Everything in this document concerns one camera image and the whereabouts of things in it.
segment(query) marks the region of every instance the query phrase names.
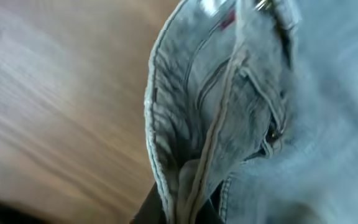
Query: light blue denim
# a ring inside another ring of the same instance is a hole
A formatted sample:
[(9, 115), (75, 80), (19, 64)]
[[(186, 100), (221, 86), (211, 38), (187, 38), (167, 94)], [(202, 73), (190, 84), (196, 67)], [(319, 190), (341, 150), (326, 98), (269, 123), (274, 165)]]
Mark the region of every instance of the light blue denim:
[(223, 223), (358, 223), (358, 1), (256, 4), (211, 16), (184, 0), (152, 50), (146, 138), (167, 222), (194, 223), (223, 182)]

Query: jeans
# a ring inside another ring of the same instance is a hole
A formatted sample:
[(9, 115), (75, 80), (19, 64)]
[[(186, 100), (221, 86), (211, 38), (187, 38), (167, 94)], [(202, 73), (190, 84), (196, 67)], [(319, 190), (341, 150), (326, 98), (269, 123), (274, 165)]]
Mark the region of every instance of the jeans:
[(167, 223), (358, 222), (358, 1), (184, 0), (153, 47), (146, 139)]

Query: seam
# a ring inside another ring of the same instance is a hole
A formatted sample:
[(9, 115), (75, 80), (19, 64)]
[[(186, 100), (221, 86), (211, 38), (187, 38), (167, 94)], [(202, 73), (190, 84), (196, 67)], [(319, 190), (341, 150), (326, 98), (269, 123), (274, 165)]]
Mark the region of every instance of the seam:
[(175, 223), (175, 209), (172, 205), (172, 198), (168, 198), (169, 194), (169, 187), (167, 184), (167, 180), (163, 178), (163, 171), (161, 167), (161, 163), (158, 162), (158, 155), (157, 155), (157, 149), (156, 149), (156, 142), (155, 142), (155, 120), (154, 120), (154, 112), (153, 112), (153, 105), (154, 105), (154, 94), (156, 92), (154, 91), (155, 88), (155, 79), (156, 79), (156, 69), (155, 64), (157, 63), (157, 52), (159, 48), (161, 47), (162, 40), (165, 37), (165, 34), (167, 32), (167, 27), (169, 27), (180, 11), (180, 9), (185, 5), (187, 0), (182, 0), (174, 10), (174, 12), (171, 14), (171, 16), (168, 18), (166, 23), (164, 24), (162, 31), (159, 33), (157, 37), (157, 42), (154, 44), (152, 53), (150, 55), (149, 59), (149, 74), (152, 74), (149, 76), (148, 82), (147, 82), (147, 88), (146, 88), (146, 95), (145, 95), (145, 118), (146, 120), (149, 120), (149, 122), (146, 122), (146, 136), (150, 136), (151, 139), (147, 140), (147, 148), (149, 149), (149, 159), (152, 161), (152, 168), (153, 173), (156, 179), (157, 183), (157, 189), (160, 193), (160, 197), (162, 198), (162, 204), (163, 209), (166, 214), (166, 219), (168, 223)]
[(203, 85), (201, 86), (200, 91), (198, 92), (198, 97), (195, 103), (196, 109), (200, 110), (200, 112), (206, 96), (213, 89), (215, 84), (218, 82), (219, 78), (222, 76), (222, 74), (219, 75), (219, 73), (221, 73), (222, 70), (226, 69), (229, 60), (230, 58), (225, 59), (225, 61), (222, 62), (215, 70), (213, 70), (213, 72), (210, 72), (211, 75), (207, 77), (207, 79), (203, 82)]
[[(229, 11), (231, 8), (233, 8), (235, 6), (235, 4), (229, 6)], [(193, 62), (196, 58), (196, 56), (198, 55), (198, 52), (204, 47), (204, 45), (207, 43), (207, 41), (211, 38), (211, 36), (216, 32), (216, 30), (218, 28), (220, 28), (220, 24), (222, 23), (222, 21), (224, 19), (226, 19), (227, 15), (216, 15), (216, 16), (220, 16), (218, 18), (218, 21), (215, 23), (215, 25), (208, 31), (208, 36), (207, 38), (201, 40), (201, 42), (197, 45), (196, 51), (192, 54), (190, 61), (187, 64), (187, 68), (186, 68), (186, 72), (185, 72), (185, 78), (184, 78), (184, 85), (185, 85), (185, 93), (187, 93), (188, 90), (188, 79), (190, 77), (190, 72), (191, 69), (193, 68)]]
[(221, 217), (223, 223), (226, 223), (227, 215), (227, 199), (229, 197), (229, 189), (231, 186), (232, 175), (224, 181), (223, 187), (221, 190), (221, 201), (219, 203), (219, 216)]
[[(257, 90), (259, 95), (262, 96), (262, 98), (267, 102), (270, 112), (272, 113), (273, 118), (276, 122), (277, 129), (278, 129), (277, 131), (281, 133), (285, 129), (285, 115), (284, 115), (285, 110), (284, 110), (284, 106), (282, 105), (282, 102), (279, 101), (278, 103), (274, 103), (272, 101), (273, 99), (271, 99), (271, 97), (269, 97), (269, 94), (262, 91), (262, 88), (259, 83), (259, 79), (256, 77), (255, 73), (252, 71), (251, 68), (244, 67), (244, 68), (242, 68), (242, 70), (249, 76), (253, 86), (255, 87), (255, 89)], [(271, 86), (271, 84), (269, 82), (265, 82), (264, 84)], [(279, 94), (275, 91), (274, 88), (273, 88), (273, 91), (275, 92), (275, 94), (274, 94), (275, 98), (280, 99)], [(282, 119), (280, 119), (277, 110), (280, 110), (283, 113)]]
[[(238, 47), (238, 49), (241, 49), (243, 46), (244, 46), (244, 44), (241, 44), (241, 46)], [(236, 52), (233, 52), (231, 60), (233, 60), (233, 58), (235, 58), (234, 56), (236, 54), (238, 54), (238, 52), (239, 52), (239, 50), (236, 51)], [(244, 58), (245, 58), (245, 55), (240, 57), (240, 59), (237, 58), (235, 61), (232, 61), (231, 63), (229, 62), (229, 64), (228, 64), (229, 69), (233, 69), (233, 71), (231, 71), (231, 70), (226, 71), (226, 77), (227, 78), (224, 81), (224, 86), (225, 86), (224, 87), (224, 93), (223, 93), (223, 96), (222, 96), (221, 101), (219, 103), (219, 110), (218, 110), (218, 114), (216, 115), (216, 120), (212, 124), (213, 125), (212, 131), (211, 131), (211, 134), (209, 135), (209, 138), (208, 138), (209, 142), (207, 142), (208, 146), (207, 146), (206, 152), (205, 152), (205, 157), (204, 157), (205, 161), (204, 161), (204, 164), (202, 166), (202, 169), (197, 171), (196, 177), (198, 176), (198, 178), (196, 178), (196, 179), (199, 179), (199, 181), (194, 181), (194, 183), (193, 183), (193, 188), (192, 189), (196, 189), (196, 192), (194, 192), (192, 190), (191, 194), (190, 194), (190, 197), (189, 197), (191, 205), (189, 206), (189, 208), (190, 208), (189, 215), (188, 215), (188, 217), (186, 217), (188, 223), (192, 223), (191, 221), (195, 219), (195, 217), (193, 217), (195, 215), (194, 214), (194, 209), (197, 206), (197, 204), (199, 203), (200, 192), (201, 192), (201, 189), (204, 186), (204, 182), (206, 180), (205, 177), (208, 174), (208, 168), (209, 168), (210, 163), (212, 161), (211, 158), (213, 157), (214, 150), (215, 150), (215, 147), (212, 147), (212, 146), (215, 146), (216, 143), (217, 143), (217, 138), (213, 138), (213, 136), (215, 136), (215, 135), (219, 136), (219, 134), (222, 131), (221, 127), (222, 127), (222, 125), (224, 123), (224, 120), (226, 119), (226, 115), (227, 115), (227, 106), (224, 106), (224, 105), (228, 104), (229, 96), (232, 93), (232, 85), (231, 85), (231, 83), (232, 83), (232, 79), (233, 79), (233, 77), (235, 75), (235, 72), (237, 70), (237, 66), (239, 64), (238, 62), (243, 61)]]

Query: wooden floor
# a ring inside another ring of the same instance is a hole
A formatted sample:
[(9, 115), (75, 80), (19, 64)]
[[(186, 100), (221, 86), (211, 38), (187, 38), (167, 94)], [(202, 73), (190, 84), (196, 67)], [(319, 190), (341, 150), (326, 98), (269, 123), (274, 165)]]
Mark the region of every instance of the wooden floor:
[(0, 201), (127, 223), (154, 178), (143, 99), (177, 0), (0, 0)]

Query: wooden surface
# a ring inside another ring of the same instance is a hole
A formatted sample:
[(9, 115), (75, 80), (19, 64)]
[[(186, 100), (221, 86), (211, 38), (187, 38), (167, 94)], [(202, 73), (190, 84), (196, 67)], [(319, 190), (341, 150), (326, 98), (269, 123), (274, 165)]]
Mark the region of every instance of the wooden surface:
[(127, 223), (154, 178), (143, 99), (178, 1), (0, 0), (0, 201)]

